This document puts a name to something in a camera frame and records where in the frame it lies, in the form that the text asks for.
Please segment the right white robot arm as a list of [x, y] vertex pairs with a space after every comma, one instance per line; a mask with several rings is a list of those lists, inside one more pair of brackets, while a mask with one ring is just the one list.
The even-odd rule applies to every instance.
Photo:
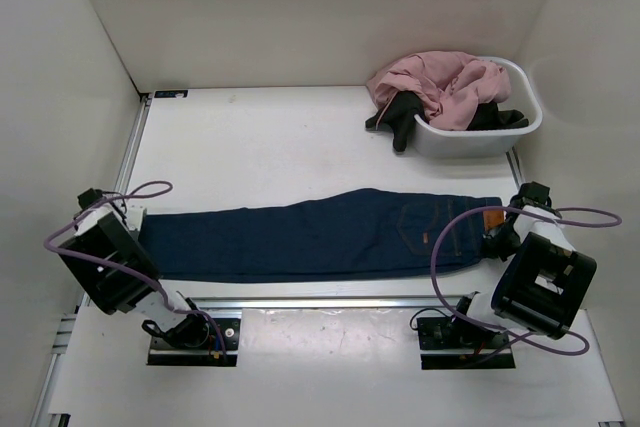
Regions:
[[507, 266], [493, 291], [474, 292], [456, 305], [461, 314], [450, 320], [449, 334], [460, 346], [501, 328], [562, 338], [595, 275], [596, 261], [575, 250], [560, 228], [549, 187], [525, 183], [509, 206], [518, 211], [483, 215], [483, 253]]

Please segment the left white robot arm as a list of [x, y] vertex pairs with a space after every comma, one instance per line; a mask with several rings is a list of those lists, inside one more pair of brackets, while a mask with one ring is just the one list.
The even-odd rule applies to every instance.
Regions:
[[80, 211], [69, 237], [47, 246], [59, 255], [90, 300], [103, 313], [136, 312], [142, 330], [172, 349], [197, 349], [213, 340], [215, 328], [181, 294], [161, 284], [140, 234], [144, 207], [130, 207], [114, 191], [90, 188], [78, 195]]

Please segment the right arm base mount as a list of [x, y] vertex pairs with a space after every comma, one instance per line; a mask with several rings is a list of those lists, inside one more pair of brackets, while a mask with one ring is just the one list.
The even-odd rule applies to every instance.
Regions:
[[426, 307], [409, 320], [417, 334], [422, 370], [502, 370], [516, 367], [509, 337]]

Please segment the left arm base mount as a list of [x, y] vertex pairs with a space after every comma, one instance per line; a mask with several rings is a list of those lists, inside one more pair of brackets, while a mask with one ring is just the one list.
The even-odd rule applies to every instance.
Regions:
[[214, 311], [211, 317], [218, 330], [196, 315], [189, 315], [168, 330], [162, 330], [153, 320], [144, 320], [142, 330], [150, 337], [147, 364], [163, 367], [236, 367], [242, 315], [239, 311]]

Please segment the dark blue denim trousers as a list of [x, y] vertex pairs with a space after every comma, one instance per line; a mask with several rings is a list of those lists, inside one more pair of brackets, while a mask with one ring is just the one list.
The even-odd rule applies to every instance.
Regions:
[[497, 197], [360, 189], [283, 207], [149, 215], [139, 241], [166, 279], [217, 283], [426, 276], [446, 225]]

